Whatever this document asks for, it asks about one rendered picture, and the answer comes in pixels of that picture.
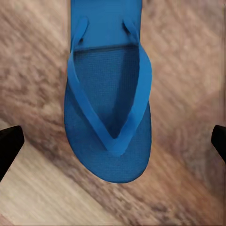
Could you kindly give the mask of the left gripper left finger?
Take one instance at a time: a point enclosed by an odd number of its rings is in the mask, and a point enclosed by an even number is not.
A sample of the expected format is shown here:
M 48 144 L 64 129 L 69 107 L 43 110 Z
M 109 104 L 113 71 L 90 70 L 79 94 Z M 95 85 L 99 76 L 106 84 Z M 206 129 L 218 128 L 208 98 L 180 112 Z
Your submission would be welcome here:
M 20 125 L 0 131 L 0 181 L 24 144 Z

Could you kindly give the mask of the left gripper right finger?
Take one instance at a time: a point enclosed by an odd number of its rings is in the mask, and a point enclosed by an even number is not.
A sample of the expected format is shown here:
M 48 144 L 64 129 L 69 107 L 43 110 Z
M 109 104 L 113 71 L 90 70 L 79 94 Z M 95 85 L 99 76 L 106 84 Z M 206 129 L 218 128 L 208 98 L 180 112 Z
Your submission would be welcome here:
M 215 125 L 211 142 L 226 163 L 226 127 Z

